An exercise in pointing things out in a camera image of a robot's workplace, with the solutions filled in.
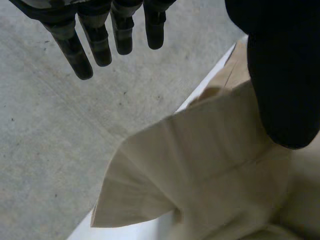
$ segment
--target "brown paper bag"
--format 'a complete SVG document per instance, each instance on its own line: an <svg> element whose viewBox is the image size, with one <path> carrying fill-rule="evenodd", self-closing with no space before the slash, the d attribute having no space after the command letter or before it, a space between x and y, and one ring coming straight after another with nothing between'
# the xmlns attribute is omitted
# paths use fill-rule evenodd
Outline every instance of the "brown paper bag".
<svg viewBox="0 0 320 240"><path fill-rule="evenodd" d="M218 86L237 68L237 83L249 77L243 61L233 59L238 50L217 74ZM107 168L93 227L174 210L174 240L296 239L269 225L288 195L293 153L266 135L249 81L216 93L122 143Z"/></svg>
<svg viewBox="0 0 320 240"><path fill-rule="evenodd" d="M248 79L250 76L247 67L247 45L245 40L240 40L224 68L214 76L194 103L224 93L226 88L232 89ZM287 201L272 221L301 235L303 239L318 240L320 239L320 135L308 147L293 152L292 159L291 192L288 193Z"/></svg>

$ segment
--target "concrete floor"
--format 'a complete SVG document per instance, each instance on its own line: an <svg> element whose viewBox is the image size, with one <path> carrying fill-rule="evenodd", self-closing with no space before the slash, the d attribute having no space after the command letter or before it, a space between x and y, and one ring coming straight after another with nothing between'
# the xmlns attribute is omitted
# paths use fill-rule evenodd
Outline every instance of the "concrete floor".
<svg viewBox="0 0 320 240"><path fill-rule="evenodd" d="M224 0L178 0L165 44L147 47L143 10L134 49L77 79L53 38L0 3L0 238L65 240L93 207L119 142L173 113L242 33Z"/></svg>

